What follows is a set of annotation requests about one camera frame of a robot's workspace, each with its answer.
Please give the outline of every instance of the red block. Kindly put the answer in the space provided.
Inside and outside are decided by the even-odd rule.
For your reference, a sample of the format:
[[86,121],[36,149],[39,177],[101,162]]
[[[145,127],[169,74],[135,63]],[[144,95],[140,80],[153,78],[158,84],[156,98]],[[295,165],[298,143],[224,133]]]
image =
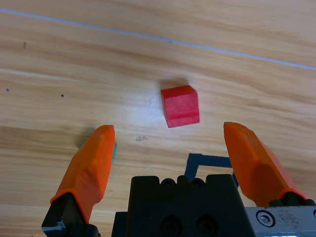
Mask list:
[[161,90],[168,127],[179,127],[199,122],[198,93],[185,85]]

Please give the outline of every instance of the teal object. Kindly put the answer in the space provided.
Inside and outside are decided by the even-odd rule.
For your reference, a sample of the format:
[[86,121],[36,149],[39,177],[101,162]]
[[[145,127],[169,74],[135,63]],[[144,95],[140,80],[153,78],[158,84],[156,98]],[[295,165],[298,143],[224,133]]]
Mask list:
[[112,163],[114,163],[115,155],[117,154],[117,148],[118,148],[118,146],[117,146],[116,144],[114,144],[114,150],[113,150],[113,156],[112,156]]

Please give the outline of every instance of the table surface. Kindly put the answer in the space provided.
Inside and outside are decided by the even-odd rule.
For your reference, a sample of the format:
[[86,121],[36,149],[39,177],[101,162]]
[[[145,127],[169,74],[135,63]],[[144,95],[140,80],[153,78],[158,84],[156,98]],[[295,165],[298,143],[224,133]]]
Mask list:
[[[189,153],[227,156],[225,121],[255,131],[316,199],[315,11],[310,0],[0,0],[0,236],[44,236],[72,156],[103,124],[118,150],[91,216],[102,236],[133,176],[176,179]],[[168,128],[160,90],[186,84],[200,123]]]

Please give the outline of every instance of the bolt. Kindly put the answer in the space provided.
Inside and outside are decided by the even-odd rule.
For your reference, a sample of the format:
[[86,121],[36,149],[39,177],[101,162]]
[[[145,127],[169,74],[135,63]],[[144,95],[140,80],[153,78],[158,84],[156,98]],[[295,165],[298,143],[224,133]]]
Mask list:
[[270,218],[267,215],[262,215],[260,218],[264,223],[270,222]]
[[272,227],[275,224],[273,215],[266,211],[257,212],[257,220],[265,227]]

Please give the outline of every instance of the wooden block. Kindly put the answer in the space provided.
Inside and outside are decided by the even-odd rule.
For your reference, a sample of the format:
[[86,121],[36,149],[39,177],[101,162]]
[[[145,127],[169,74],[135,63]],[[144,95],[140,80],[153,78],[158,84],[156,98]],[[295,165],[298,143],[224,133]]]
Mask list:
[[185,85],[161,90],[168,127],[179,127],[199,122],[198,93]]

